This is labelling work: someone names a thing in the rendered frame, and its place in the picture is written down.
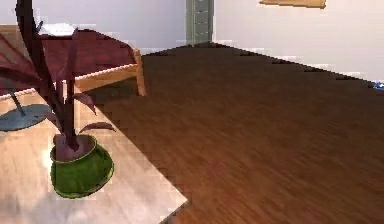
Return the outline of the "white pillow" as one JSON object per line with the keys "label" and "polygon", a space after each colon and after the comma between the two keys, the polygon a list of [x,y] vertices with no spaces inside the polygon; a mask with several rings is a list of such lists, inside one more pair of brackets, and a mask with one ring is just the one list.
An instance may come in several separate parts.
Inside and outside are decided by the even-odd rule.
{"label": "white pillow", "polygon": [[40,35],[50,36],[71,36],[75,31],[75,27],[68,23],[43,24],[39,30]]}

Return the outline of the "dark blue lamp base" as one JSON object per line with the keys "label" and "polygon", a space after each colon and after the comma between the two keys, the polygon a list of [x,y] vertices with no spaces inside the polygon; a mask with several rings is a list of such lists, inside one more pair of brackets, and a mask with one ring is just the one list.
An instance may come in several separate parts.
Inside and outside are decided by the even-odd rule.
{"label": "dark blue lamp base", "polygon": [[0,131],[10,132],[26,129],[37,125],[46,119],[45,114],[51,111],[46,104],[22,105],[17,97],[32,93],[33,89],[15,92],[8,90],[8,94],[16,105],[15,109],[0,114]]}

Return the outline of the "wooden framed picture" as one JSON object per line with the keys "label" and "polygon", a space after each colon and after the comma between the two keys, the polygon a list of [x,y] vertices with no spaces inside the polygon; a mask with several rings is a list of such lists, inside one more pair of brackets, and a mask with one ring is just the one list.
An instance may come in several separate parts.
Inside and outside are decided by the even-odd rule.
{"label": "wooden framed picture", "polygon": [[260,0],[259,3],[265,4],[265,5],[319,8],[319,9],[324,9],[326,7],[326,0]]}

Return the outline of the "purple house plant green pot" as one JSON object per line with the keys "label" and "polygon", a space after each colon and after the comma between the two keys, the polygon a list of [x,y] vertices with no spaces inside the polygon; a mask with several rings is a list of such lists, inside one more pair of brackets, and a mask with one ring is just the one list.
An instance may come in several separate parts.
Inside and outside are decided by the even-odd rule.
{"label": "purple house plant green pot", "polygon": [[44,114],[58,129],[50,151],[52,161],[50,179],[54,191],[63,198],[75,199],[89,196],[100,190],[112,177],[114,163],[110,154],[86,132],[93,129],[111,130],[107,122],[94,122],[75,130],[76,102],[94,110],[91,97],[75,91],[75,66],[79,32],[70,35],[67,59],[59,72],[49,71],[43,43],[32,9],[32,0],[17,0],[15,6],[17,26],[26,54],[19,56],[20,65],[0,62],[0,77],[34,88],[50,106]]}

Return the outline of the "grey room door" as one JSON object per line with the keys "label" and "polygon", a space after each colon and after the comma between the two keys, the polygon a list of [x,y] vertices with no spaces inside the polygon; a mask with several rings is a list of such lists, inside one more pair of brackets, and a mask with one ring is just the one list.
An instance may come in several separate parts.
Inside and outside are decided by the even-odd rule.
{"label": "grey room door", "polygon": [[213,35],[214,0],[186,0],[186,44],[209,43]]}

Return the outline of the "pale wooden table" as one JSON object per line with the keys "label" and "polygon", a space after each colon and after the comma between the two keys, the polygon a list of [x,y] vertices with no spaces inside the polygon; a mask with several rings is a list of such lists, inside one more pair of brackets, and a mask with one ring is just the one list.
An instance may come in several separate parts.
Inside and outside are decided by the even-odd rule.
{"label": "pale wooden table", "polygon": [[[22,105],[46,104],[36,92],[19,95]],[[0,97],[0,114],[15,109]],[[107,122],[96,107],[76,102],[75,130]],[[186,199],[115,126],[86,133],[110,154],[114,172],[97,192],[63,198],[52,186],[50,151],[58,129],[47,118],[32,127],[0,131],[0,224],[160,224]]]}

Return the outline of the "wooden bed dark red cover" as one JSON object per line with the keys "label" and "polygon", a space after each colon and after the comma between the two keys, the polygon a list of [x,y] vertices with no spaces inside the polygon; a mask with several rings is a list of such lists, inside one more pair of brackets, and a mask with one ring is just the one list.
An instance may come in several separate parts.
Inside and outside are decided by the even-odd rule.
{"label": "wooden bed dark red cover", "polygon": [[[82,92],[136,78],[138,94],[146,95],[141,52],[94,30],[80,30],[75,85]],[[0,25],[0,66],[32,67],[17,25]]]}

